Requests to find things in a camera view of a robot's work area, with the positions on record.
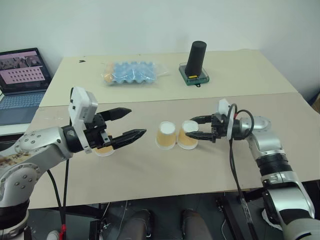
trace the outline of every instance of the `laptop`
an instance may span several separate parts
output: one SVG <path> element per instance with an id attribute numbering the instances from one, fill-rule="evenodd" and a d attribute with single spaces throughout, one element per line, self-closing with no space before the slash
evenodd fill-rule
<path id="1" fill-rule="evenodd" d="M 0 126 L 31 123 L 51 82 L 37 48 L 0 53 Z"/>

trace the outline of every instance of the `device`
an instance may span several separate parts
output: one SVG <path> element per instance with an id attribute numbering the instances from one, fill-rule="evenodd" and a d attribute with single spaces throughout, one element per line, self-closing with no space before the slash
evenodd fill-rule
<path id="1" fill-rule="evenodd" d="M 26 124 L 51 82 L 37 48 L 0 53 L 0 125 Z"/>
<path id="2" fill-rule="evenodd" d="M 245 112 L 250 118 L 236 119 Z M 220 100 L 217 112 L 197 116 L 191 120 L 198 124 L 211 123 L 211 132 L 194 131 L 186 135 L 197 140 L 215 143 L 227 137 L 230 144 L 230 166 L 239 191 L 240 202 L 253 239 L 258 239 L 246 201 L 240 189 L 234 166 L 233 140 L 247 140 L 249 149 L 260 169 L 265 210 L 271 223 L 281 225 L 286 240 L 320 239 L 320 221 L 315 219 L 314 205 L 288 163 L 279 138 L 271 130 L 271 121 L 237 109 L 236 104 Z"/>
<path id="3" fill-rule="evenodd" d="M 73 153 L 112 146 L 114 150 L 135 142 L 147 130 L 134 129 L 113 138 L 105 121 L 131 112 L 128 108 L 96 113 L 97 100 L 81 87 L 71 90 L 70 125 L 25 134 L 0 152 L 0 239 L 31 239 L 27 227 L 29 198 L 39 178 Z"/>
<path id="4" fill-rule="evenodd" d="M 202 68 L 206 53 L 207 44 L 204 41 L 194 41 L 191 46 L 189 58 L 187 63 L 181 63 L 179 72 L 183 77 L 185 83 L 196 85 L 209 82 L 209 76 Z"/>

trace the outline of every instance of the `green base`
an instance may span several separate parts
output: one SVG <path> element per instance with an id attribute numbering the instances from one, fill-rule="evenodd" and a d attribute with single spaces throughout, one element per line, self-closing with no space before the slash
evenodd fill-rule
<path id="1" fill-rule="evenodd" d="M 206 73 L 206 71 L 202 68 L 202 72 L 200 76 L 195 78 L 188 78 L 188 76 L 185 73 L 186 65 L 180 65 L 179 66 L 179 72 L 181 73 L 181 76 L 183 77 L 185 84 L 188 86 L 190 85 L 199 85 L 199 84 L 205 84 L 209 82 L 209 76 Z"/>

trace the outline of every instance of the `black cable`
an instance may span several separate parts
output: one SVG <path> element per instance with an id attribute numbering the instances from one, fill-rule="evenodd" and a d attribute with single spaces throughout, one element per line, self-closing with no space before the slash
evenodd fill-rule
<path id="1" fill-rule="evenodd" d="M 236 172 L 236 166 L 235 166 L 235 159 L 234 159 L 234 152 L 233 152 L 233 148 L 232 148 L 232 144 L 233 144 L 233 139 L 229 140 L 229 145 L 230 145 L 230 150 L 229 150 L 229 162 L 230 162 L 230 168 L 231 168 L 231 172 L 236 184 L 236 188 L 238 190 L 238 194 L 240 197 L 240 202 L 241 202 L 241 206 L 242 206 L 242 210 L 244 212 L 245 215 L 245 219 L 246 219 L 246 223 L 248 225 L 249 231 L 251 233 L 252 239 L 253 240 L 258 240 L 258 235 L 254 226 L 254 223 L 252 221 L 251 215 L 250 215 L 250 211 L 247 205 L 247 202 L 245 200 L 244 194 L 241 191 L 240 185 L 239 185 L 239 181 L 238 181 L 238 176 L 237 176 L 237 172 Z"/>
<path id="2" fill-rule="evenodd" d="M 249 112 L 249 111 L 246 110 L 246 109 L 241 109 L 241 110 L 239 110 L 239 111 L 236 111 L 236 114 L 238 115 L 239 113 L 242 113 L 242 112 L 247 113 L 247 114 L 249 115 L 250 119 L 251 119 L 251 127 L 250 127 L 250 130 L 249 130 L 249 132 L 248 132 L 245 136 L 243 136 L 243 138 L 245 139 L 245 138 L 249 137 L 249 135 L 250 135 L 250 134 L 252 133 L 252 131 L 254 130 L 255 120 L 254 120 L 254 116 L 251 114 L 251 112 Z"/>
<path id="3" fill-rule="evenodd" d="M 65 176 L 64 176 L 64 190 L 63 190 L 63 222 L 62 224 L 66 224 L 66 205 L 67 205 L 67 186 L 68 186 L 68 175 L 69 175 L 69 159 L 66 160 L 65 163 Z M 64 232 L 63 238 L 67 239 L 67 231 Z"/>
<path id="4" fill-rule="evenodd" d="M 64 221 L 64 212 L 61 206 L 61 201 L 60 201 L 60 197 L 59 197 L 59 192 L 58 192 L 58 188 L 57 188 L 57 184 L 56 184 L 56 180 L 54 178 L 54 176 L 52 175 L 51 171 L 48 170 L 46 171 L 51 179 L 51 182 L 53 184 L 53 188 L 54 188 L 54 193 L 55 193 L 55 197 L 56 197 L 56 201 L 58 202 L 58 208 L 59 208 L 59 213 L 60 213 L 60 219 L 61 219 L 61 224 L 63 224 Z"/>

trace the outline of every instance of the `black cylinder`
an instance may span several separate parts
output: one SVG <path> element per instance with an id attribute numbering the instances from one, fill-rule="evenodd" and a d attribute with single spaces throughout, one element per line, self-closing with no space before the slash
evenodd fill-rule
<path id="1" fill-rule="evenodd" d="M 261 176 L 292 171 L 291 166 L 288 164 L 286 155 L 280 153 L 262 156 L 256 160 L 256 164 L 260 168 Z"/>
<path id="2" fill-rule="evenodd" d="M 204 62 L 207 44 L 204 41 L 194 41 L 184 73 L 189 76 L 200 76 Z"/>

